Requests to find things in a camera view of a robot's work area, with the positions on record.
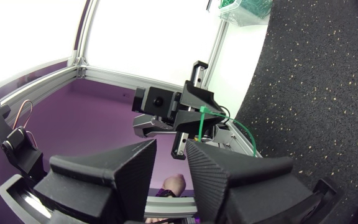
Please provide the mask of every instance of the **gray carpet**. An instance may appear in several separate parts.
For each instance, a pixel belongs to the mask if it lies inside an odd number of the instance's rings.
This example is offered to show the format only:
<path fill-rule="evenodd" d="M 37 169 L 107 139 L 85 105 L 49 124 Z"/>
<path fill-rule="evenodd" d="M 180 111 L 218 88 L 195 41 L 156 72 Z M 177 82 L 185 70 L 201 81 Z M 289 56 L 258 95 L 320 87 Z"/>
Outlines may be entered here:
<path fill-rule="evenodd" d="M 252 83 L 236 117 L 264 157 L 290 156 L 310 189 L 345 192 L 327 223 L 358 208 L 358 1 L 274 0 Z"/>

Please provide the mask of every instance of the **purple floor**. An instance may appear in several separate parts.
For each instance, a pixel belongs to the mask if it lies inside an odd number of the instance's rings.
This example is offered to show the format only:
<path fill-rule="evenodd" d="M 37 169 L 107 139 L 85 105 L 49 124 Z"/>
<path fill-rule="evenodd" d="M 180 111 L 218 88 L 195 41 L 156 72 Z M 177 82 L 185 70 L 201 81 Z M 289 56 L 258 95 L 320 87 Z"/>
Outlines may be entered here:
<path fill-rule="evenodd" d="M 131 111 L 133 94 L 132 90 L 116 86 L 76 80 L 37 104 L 27 129 L 44 153 L 45 170 L 49 170 L 52 155 L 87 155 L 144 141 L 132 128 L 133 118 L 139 115 Z M 174 135 L 156 138 L 150 188 L 159 189 L 165 178 L 181 173 L 186 179 L 186 193 L 191 194 L 193 184 L 187 161 L 174 160 L 170 155 L 173 138 Z M 0 149 L 0 183 L 15 173 Z M 1 197 L 0 223 L 19 223 Z"/>

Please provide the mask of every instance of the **hand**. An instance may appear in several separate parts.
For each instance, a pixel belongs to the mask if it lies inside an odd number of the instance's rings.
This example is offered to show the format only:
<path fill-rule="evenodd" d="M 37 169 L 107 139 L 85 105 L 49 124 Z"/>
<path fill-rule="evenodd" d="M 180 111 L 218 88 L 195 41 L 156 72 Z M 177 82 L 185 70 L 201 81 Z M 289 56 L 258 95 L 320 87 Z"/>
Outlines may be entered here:
<path fill-rule="evenodd" d="M 166 220 L 166 218 L 147 218 L 146 223 L 155 223 L 155 222 L 159 222 L 159 221 L 162 221 L 162 220 Z"/>
<path fill-rule="evenodd" d="M 182 174 L 175 174 L 164 180 L 162 188 L 171 190 L 177 197 L 183 193 L 186 188 L 186 181 Z"/>

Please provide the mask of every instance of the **plastic bin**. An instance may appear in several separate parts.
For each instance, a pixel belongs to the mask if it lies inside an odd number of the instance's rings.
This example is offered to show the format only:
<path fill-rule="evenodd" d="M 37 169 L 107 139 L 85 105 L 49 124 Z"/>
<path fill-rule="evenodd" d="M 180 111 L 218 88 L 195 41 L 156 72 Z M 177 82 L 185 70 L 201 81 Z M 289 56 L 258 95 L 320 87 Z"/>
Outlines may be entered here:
<path fill-rule="evenodd" d="M 272 0 L 235 0 L 220 8 L 219 16 L 238 26 L 266 25 L 271 8 Z"/>

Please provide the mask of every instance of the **orange wire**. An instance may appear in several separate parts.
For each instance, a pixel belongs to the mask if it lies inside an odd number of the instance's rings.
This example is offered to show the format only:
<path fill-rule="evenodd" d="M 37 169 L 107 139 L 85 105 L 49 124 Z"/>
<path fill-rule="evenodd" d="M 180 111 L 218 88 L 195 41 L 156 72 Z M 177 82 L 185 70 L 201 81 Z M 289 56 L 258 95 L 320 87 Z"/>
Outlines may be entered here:
<path fill-rule="evenodd" d="M 37 142 L 35 141 L 35 138 L 34 138 L 34 135 L 33 135 L 30 131 L 26 131 L 26 133 L 31 135 L 32 141 L 34 142 L 34 146 L 35 146 L 36 148 L 38 148 Z"/>
<path fill-rule="evenodd" d="M 27 123 L 28 123 L 29 120 L 30 120 L 30 116 L 31 116 L 31 113 L 32 113 L 33 104 L 32 104 L 32 102 L 31 102 L 30 100 L 25 100 L 25 101 L 22 103 L 22 106 L 20 107 L 19 112 L 17 112 L 16 120 L 15 120 L 15 123 L 13 124 L 13 129 L 16 128 L 16 125 L 17 125 L 17 122 L 18 122 L 18 120 L 19 120 L 20 114 L 22 113 L 23 107 L 24 107 L 24 105 L 25 105 L 26 102 L 30 102 L 30 104 L 31 104 L 31 109 L 30 109 L 29 117 L 27 117 L 27 119 L 26 119 L 26 121 L 25 121 L 25 123 L 24 123 L 24 126 L 23 126 L 24 128 L 25 128 L 25 126 L 27 125 Z"/>

